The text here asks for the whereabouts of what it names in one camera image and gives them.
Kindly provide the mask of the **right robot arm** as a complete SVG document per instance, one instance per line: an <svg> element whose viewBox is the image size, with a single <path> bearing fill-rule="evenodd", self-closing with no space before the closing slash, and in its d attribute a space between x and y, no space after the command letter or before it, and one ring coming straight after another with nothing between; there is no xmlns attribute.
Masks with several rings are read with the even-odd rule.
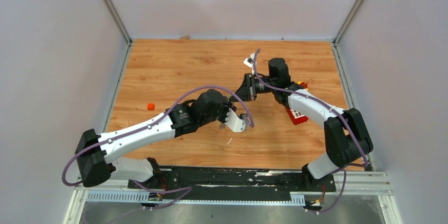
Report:
<svg viewBox="0 0 448 224"><path fill-rule="evenodd" d="M270 59L268 70L267 76L256 70L246 73L236 95L243 101L254 101L258 94L272 93L291 119L299 113L323 128L325 153L302 168L305 189L315 191L328 174L360 158L367 160L366 155L374 146L359 110L332 106L312 95L305 86L291 80L283 58Z"/></svg>

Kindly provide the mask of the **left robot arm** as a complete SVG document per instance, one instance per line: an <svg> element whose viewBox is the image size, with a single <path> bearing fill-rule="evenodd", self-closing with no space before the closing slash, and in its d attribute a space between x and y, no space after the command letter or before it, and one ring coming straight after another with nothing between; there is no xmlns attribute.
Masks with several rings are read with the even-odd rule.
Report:
<svg viewBox="0 0 448 224"><path fill-rule="evenodd" d="M254 119L244 101L229 91L233 100L212 87L197 99L178 99L165 112L142 123L97 134L94 129L82 133L75 156L80 172L80 184L98 186L112 178L143 182L157 188L162 175L148 160L133 160L124 156L143 146L195 133L200 127L219 121L233 132L240 133L254 127Z"/></svg>

